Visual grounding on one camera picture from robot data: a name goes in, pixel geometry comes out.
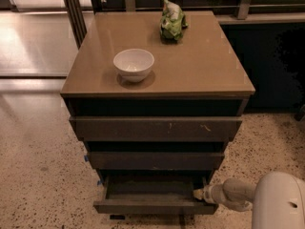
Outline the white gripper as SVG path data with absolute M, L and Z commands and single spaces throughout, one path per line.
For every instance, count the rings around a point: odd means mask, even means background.
M 219 204 L 224 201 L 224 194 L 221 184 L 207 185 L 204 189 L 195 189 L 193 196 L 198 200 L 205 200 L 208 203 Z

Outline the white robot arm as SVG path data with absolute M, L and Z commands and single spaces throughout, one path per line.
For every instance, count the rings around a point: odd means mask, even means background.
M 252 211 L 252 229 L 305 229 L 305 181 L 282 172 L 264 175 L 256 185 L 236 178 L 195 189 L 209 204 Z

